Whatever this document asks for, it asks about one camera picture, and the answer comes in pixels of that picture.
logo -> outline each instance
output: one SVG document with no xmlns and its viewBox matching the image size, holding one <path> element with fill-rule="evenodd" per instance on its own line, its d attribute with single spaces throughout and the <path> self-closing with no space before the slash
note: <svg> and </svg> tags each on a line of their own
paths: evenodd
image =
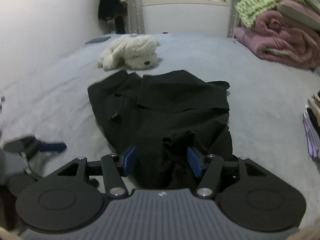
<svg viewBox="0 0 320 240">
<path fill-rule="evenodd" d="M 158 195 L 159 195 L 160 197 L 165 197 L 165 196 L 167 195 L 167 193 L 164 192 L 164 191 L 162 191 L 162 192 L 159 192 Z"/>
</svg>

pink blanket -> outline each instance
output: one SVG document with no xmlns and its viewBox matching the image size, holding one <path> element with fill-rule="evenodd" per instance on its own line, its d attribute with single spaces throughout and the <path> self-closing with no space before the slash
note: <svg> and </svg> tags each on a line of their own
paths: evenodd
<svg viewBox="0 0 320 240">
<path fill-rule="evenodd" d="M 235 37 L 261 59 L 304 69 L 320 63 L 318 34 L 276 10 L 261 14 L 251 29 L 236 28 Z"/>
</svg>

green plaid blanket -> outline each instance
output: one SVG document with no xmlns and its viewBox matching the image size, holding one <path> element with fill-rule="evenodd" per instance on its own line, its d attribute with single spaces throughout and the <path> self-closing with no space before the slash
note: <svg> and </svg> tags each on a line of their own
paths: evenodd
<svg viewBox="0 0 320 240">
<path fill-rule="evenodd" d="M 281 0 L 241 0 L 235 7 L 239 17 L 248 28 L 251 28 L 255 20 L 269 9 L 274 9 Z M 307 4 L 320 14 L 320 5 L 316 0 L 294 0 L 302 4 Z"/>
</svg>

white stuffed animal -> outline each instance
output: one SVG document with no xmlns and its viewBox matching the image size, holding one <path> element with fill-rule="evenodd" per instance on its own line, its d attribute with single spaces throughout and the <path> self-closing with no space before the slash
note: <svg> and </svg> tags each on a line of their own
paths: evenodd
<svg viewBox="0 0 320 240">
<path fill-rule="evenodd" d="M 151 35 L 122 35 L 100 54 L 98 67 L 111 70 L 124 61 L 133 70 L 151 68 L 157 62 L 158 46 L 159 41 Z"/>
</svg>

white wall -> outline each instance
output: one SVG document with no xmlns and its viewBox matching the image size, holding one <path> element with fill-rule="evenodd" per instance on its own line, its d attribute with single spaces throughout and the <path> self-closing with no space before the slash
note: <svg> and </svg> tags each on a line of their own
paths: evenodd
<svg viewBox="0 0 320 240">
<path fill-rule="evenodd" d="M 146 33 L 227 34 L 230 7 L 162 4 L 143 7 Z"/>
<path fill-rule="evenodd" d="M 102 30 L 100 0 L 0 0 L 0 89 Z"/>
</svg>

